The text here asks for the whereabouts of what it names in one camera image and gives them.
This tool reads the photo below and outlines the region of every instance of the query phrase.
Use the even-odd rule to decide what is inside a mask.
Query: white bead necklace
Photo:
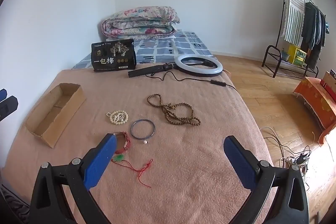
[[[110,118],[111,123],[114,124],[123,124],[126,123],[128,120],[128,114],[126,111],[123,110],[117,110],[113,113],[106,113],[106,116]]]

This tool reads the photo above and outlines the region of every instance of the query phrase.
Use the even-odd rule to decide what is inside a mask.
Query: blue gripper pad
[[[109,134],[108,138],[103,139],[103,141],[104,143],[100,143],[97,146],[99,150],[95,151],[95,157],[84,170],[84,185],[87,190],[97,186],[117,148],[117,138],[115,135]]]
[[[5,89],[0,90],[0,102],[7,98],[7,91]]]
[[[256,187],[256,173],[230,137],[224,140],[224,152],[243,187],[253,191]]]

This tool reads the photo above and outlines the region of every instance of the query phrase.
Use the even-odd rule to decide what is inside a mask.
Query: mattress
[[[134,40],[138,64],[174,62],[180,54],[200,54],[215,58],[194,32],[176,32],[175,38]],[[73,69],[92,68],[91,53]]]
[[[150,66],[140,64],[139,68]],[[185,74],[176,70],[178,79]],[[233,85],[225,73],[214,77]],[[230,87],[207,82],[177,82],[168,74],[164,81],[145,76],[129,78],[127,71],[95,73],[91,69],[61,71],[46,92],[60,83],[80,84],[86,100],[73,115],[53,149],[28,132],[25,122],[16,135],[2,170],[14,190],[30,200],[36,175],[45,161],[52,166],[64,165],[82,158],[97,146],[106,133],[127,131],[138,119],[150,119],[155,134],[144,144],[131,137],[125,153],[136,169],[150,159],[150,167],[141,175],[110,163],[98,185],[90,189],[97,204],[112,223],[229,223],[243,205],[250,191],[244,189],[223,151],[223,140],[234,135],[258,160],[271,162],[266,143],[239,93]],[[168,123],[160,108],[152,107],[147,97],[160,93],[163,104],[185,102],[199,118],[199,126]],[[158,98],[151,98],[158,104]],[[129,115],[125,124],[112,124],[107,112],[124,110]],[[178,116],[189,116],[183,106]],[[139,123],[139,137],[152,128]],[[70,208],[82,224],[68,187],[65,194]],[[265,203],[256,224],[263,222],[270,208],[273,192]]]

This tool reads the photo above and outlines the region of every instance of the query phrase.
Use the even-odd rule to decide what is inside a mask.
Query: red box
[[[329,93],[329,95],[331,96],[331,98],[333,98],[334,101],[336,102],[336,93],[331,89],[331,87],[328,86],[323,79],[321,80],[320,84]]]

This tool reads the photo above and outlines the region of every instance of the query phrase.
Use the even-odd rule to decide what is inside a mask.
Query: clothes rack
[[[283,19],[284,19],[284,11],[285,11],[285,0],[283,0],[281,22],[280,22],[279,33],[278,33],[278,38],[277,38],[276,44],[275,44],[275,46],[269,45],[267,47],[266,52],[265,52],[265,56],[264,56],[264,60],[263,60],[261,66],[262,67],[265,66],[266,68],[268,68],[273,73],[273,76],[272,76],[273,78],[275,78],[276,75],[285,75],[285,76],[290,76],[290,77],[301,79],[301,78],[303,78],[303,77],[305,77],[307,75],[307,72],[313,73],[315,75],[314,77],[316,78],[317,75],[318,75],[318,73],[319,73],[319,68],[318,67],[316,67],[316,71],[313,70],[312,68],[310,68],[307,64],[303,65],[302,67],[300,67],[300,66],[294,65],[294,64],[292,64],[292,63],[290,63],[288,61],[283,60],[282,57],[281,57],[281,51],[280,51],[280,49],[278,49],[278,43],[279,43],[279,38],[280,38],[280,33],[281,33],[282,22],[283,22]],[[279,53],[279,55],[269,52],[270,48],[273,48],[273,49],[277,50],[278,53]],[[265,64],[268,55],[270,55],[271,57],[273,57],[275,60],[278,61],[278,63],[277,63],[276,66]],[[298,70],[291,70],[291,69],[288,69],[288,68],[281,67],[282,70],[295,72],[295,73],[297,73],[299,75],[302,75],[302,77],[301,76],[295,76],[295,75],[288,75],[288,74],[285,74],[285,73],[279,73],[278,70],[280,69],[281,63],[284,63],[286,65],[290,65],[290,66],[296,67],[297,69],[304,71],[304,72],[300,72]]]

